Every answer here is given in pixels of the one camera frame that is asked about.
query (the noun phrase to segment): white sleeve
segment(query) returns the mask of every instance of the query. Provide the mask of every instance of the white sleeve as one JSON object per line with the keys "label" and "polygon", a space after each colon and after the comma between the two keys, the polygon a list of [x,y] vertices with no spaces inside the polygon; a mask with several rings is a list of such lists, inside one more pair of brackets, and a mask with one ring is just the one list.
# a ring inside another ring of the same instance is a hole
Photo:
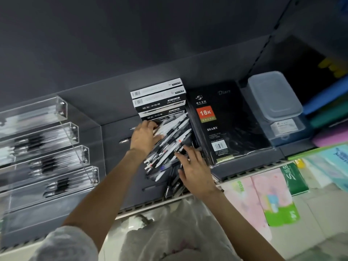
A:
{"label": "white sleeve", "polygon": [[80,228],[63,226],[50,233],[29,261],[98,261],[93,240]]}

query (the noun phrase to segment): black notebook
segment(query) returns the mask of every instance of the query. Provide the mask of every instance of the black notebook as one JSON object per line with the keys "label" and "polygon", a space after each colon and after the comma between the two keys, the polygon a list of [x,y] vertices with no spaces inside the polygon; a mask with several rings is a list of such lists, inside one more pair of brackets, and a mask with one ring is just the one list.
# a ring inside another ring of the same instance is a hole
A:
{"label": "black notebook", "polygon": [[234,81],[187,94],[191,124],[211,165],[272,147]]}

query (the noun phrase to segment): forearm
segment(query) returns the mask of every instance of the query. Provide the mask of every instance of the forearm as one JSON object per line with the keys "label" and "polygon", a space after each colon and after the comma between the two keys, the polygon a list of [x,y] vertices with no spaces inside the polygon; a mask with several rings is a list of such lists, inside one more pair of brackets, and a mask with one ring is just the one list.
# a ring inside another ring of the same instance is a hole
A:
{"label": "forearm", "polygon": [[216,190],[207,194],[202,201],[215,216],[241,259],[284,260],[233,207],[223,192]]}
{"label": "forearm", "polygon": [[106,178],[71,212],[63,225],[81,228],[100,251],[143,159],[141,152],[128,151]]}

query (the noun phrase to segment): tile floor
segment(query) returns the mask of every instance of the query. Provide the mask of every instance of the tile floor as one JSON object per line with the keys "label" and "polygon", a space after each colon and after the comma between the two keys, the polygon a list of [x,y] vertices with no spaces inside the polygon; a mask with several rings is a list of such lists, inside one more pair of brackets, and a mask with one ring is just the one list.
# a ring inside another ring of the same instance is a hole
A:
{"label": "tile floor", "polygon": [[[324,241],[337,233],[348,231],[348,193],[339,190],[334,184],[320,190],[294,197],[301,219],[299,222],[282,227],[271,228],[271,244],[285,258],[289,259],[304,250]],[[177,203],[170,206],[173,210]],[[145,213],[157,219],[161,209]],[[139,228],[141,223],[131,217],[116,220],[99,255],[100,261],[117,261],[126,231]],[[25,246],[0,255],[1,261],[28,260],[40,243]]]}

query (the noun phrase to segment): right arm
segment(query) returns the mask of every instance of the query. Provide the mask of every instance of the right arm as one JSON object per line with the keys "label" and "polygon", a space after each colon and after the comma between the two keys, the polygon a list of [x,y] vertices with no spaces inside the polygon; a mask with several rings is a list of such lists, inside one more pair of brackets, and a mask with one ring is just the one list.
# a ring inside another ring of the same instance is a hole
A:
{"label": "right arm", "polygon": [[228,201],[224,193],[216,188],[210,168],[199,151],[184,146],[190,160],[176,153],[184,167],[179,170],[180,179],[215,216],[237,254],[244,261],[284,260],[263,236]]}

